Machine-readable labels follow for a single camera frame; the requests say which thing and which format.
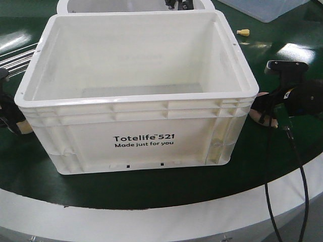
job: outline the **metal rod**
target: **metal rod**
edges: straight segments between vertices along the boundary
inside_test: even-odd
[[[26,49],[26,48],[32,47],[32,46],[37,45],[37,44],[38,44],[38,43],[34,43],[34,44],[31,44],[31,45],[28,45],[28,46],[22,47],[22,48],[20,48],[20,49],[16,49],[16,50],[11,51],[11,52],[9,52],[9,53],[6,53],[6,54],[3,54],[3,55],[0,55],[0,58],[1,58],[1,57],[3,57],[3,56],[6,56],[6,55],[8,55],[8,54],[12,54],[12,53],[18,52],[18,51],[20,51],[20,50],[23,50],[23,49]]]
[[[0,66],[0,68],[5,68],[8,71],[12,68],[15,68],[16,66],[20,66],[22,63],[29,63],[32,58],[32,55],[26,56],[24,58],[15,60],[14,62],[8,63],[6,65]]]
[[[14,57],[3,60],[2,62],[0,62],[0,68],[7,68],[7,66],[10,66],[11,64],[18,62],[23,58],[32,56],[34,54],[34,52],[35,52],[35,50],[32,49],[27,52],[16,55]]]
[[[24,64],[22,66],[19,66],[19,67],[16,67],[16,68],[10,70],[9,71],[9,77],[13,77],[13,76],[15,76],[17,74],[20,74],[20,73],[24,72],[27,69],[28,65],[29,65],[29,63],[26,63],[26,64]]]

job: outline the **black cable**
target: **black cable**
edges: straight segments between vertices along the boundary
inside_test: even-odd
[[[304,194],[305,194],[305,211],[304,211],[304,219],[303,219],[303,224],[302,224],[302,228],[301,228],[301,232],[299,235],[299,242],[303,241],[303,237],[304,237],[304,233],[305,233],[305,229],[306,229],[306,224],[307,224],[307,219],[308,219],[308,211],[309,211],[309,197],[308,197],[308,187],[307,187],[307,181],[306,181],[306,176],[305,176],[305,171],[303,168],[303,162],[301,160],[301,157],[298,153],[298,150],[296,148],[296,144],[295,144],[295,140],[294,140],[294,136],[292,131],[290,130],[289,127],[286,128],[286,133],[288,136],[288,139],[291,143],[291,147],[296,155],[296,159],[298,161],[298,165],[299,165],[299,169],[301,171],[301,175],[302,175],[302,180],[303,180],[303,186],[304,186]]]
[[[271,153],[271,144],[272,144],[272,135],[273,135],[273,128],[272,128],[272,121],[273,121],[273,110],[274,110],[274,105],[275,105],[275,99],[273,98],[271,103],[270,103],[270,113],[269,113],[269,124],[268,124],[268,138],[267,138],[267,147],[266,147],[266,158],[265,158],[265,176],[264,176],[264,189],[265,189],[265,194],[266,194],[266,201],[267,201],[267,207],[269,211],[269,215],[271,217],[271,221],[275,230],[275,234],[277,236],[277,239],[279,242],[283,242],[281,235],[279,233],[279,230],[277,228],[275,218],[273,215],[273,210],[272,210],[272,205],[269,197],[269,191],[268,191],[268,180],[267,180],[267,171],[268,171],[268,164],[269,164],[269,158],[270,158],[270,153]]]
[[[269,197],[269,192],[268,192],[268,182],[267,182],[267,166],[269,164],[269,160],[270,160],[270,151],[271,151],[271,143],[272,143],[272,120],[273,120],[273,110],[274,110],[274,105],[275,102],[272,101],[271,102],[271,106],[270,106],[270,113],[269,113],[269,131],[268,131],[268,139],[267,139],[267,148],[266,148],[266,157],[265,157],[265,182],[264,182],[264,187],[265,187],[265,195],[266,195],[266,201],[267,201],[267,207],[268,207],[268,211],[270,214],[270,218],[271,218],[271,222],[273,224],[274,230],[275,230],[275,234],[277,236],[277,239],[279,242],[283,242],[282,237],[279,233],[279,230],[277,228],[276,222],[275,222],[275,218],[273,215],[273,210],[272,210],[272,206],[271,206],[271,202],[270,202],[270,197]],[[308,212],[309,212],[309,196],[308,196],[308,187],[307,187],[307,181],[306,181],[306,176],[305,176],[305,172],[304,172],[304,168],[303,168],[303,162],[300,158],[300,155],[298,153],[298,150],[296,148],[296,144],[294,141],[294,136],[290,130],[289,127],[285,128],[285,131],[287,133],[287,137],[290,141],[291,147],[296,155],[296,159],[298,161],[298,165],[299,165],[299,169],[302,175],[302,180],[303,180],[303,186],[304,186],[304,194],[305,194],[305,211],[304,211],[304,218],[303,218],[303,224],[302,224],[302,228],[300,231],[300,235],[299,235],[299,240],[298,242],[302,242],[303,238],[304,238],[304,233],[305,233],[305,229],[306,229],[306,224],[307,224],[307,219],[308,219]]]

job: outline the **white plastic crate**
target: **white plastic crate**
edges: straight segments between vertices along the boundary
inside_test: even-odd
[[[15,102],[61,174],[226,164],[258,85],[219,11],[50,18]]]
[[[214,10],[210,0],[193,0],[194,9]],[[169,11],[164,0],[59,0],[58,14]]]
[[[259,21],[271,22],[309,0],[219,0]]]

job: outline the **translucent plastic container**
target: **translucent plastic container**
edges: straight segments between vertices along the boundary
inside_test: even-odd
[[[50,18],[15,101],[75,174],[226,164],[257,92],[221,12],[75,14]]]
[[[268,23],[309,0],[219,0],[257,20]]]
[[[210,0],[193,0],[194,9],[214,10]],[[59,0],[58,14],[169,11],[164,0]]]

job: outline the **plastic storage bin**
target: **plastic storage bin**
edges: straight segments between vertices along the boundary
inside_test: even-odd
[[[268,23],[309,0],[219,0],[257,20]]]
[[[194,9],[214,10],[210,0],[193,0]],[[59,0],[58,14],[169,11],[164,0]]]
[[[221,12],[76,14],[50,18],[15,102],[76,174],[225,164],[257,92]]]

